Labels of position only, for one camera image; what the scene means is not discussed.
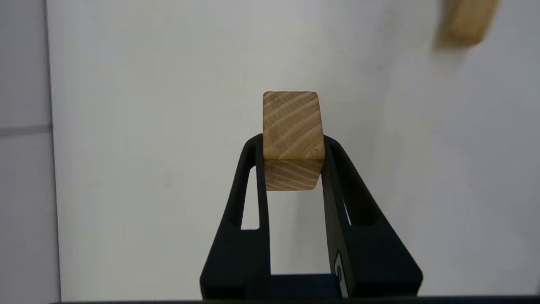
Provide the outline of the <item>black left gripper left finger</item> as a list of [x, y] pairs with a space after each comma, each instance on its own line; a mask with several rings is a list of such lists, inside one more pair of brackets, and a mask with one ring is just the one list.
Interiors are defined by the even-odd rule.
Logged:
[[[262, 134], [258, 134], [243, 146], [228, 201], [200, 276], [204, 300], [243, 299], [253, 279], [270, 276], [270, 225], [262, 141]], [[251, 168], [256, 173], [259, 227], [243, 230]]]

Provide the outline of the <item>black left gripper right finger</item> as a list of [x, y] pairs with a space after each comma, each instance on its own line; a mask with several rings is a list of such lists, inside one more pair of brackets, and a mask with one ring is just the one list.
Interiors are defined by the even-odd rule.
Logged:
[[422, 271], [338, 141], [324, 138], [324, 213], [330, 269], [343, 298], [417, 296]]

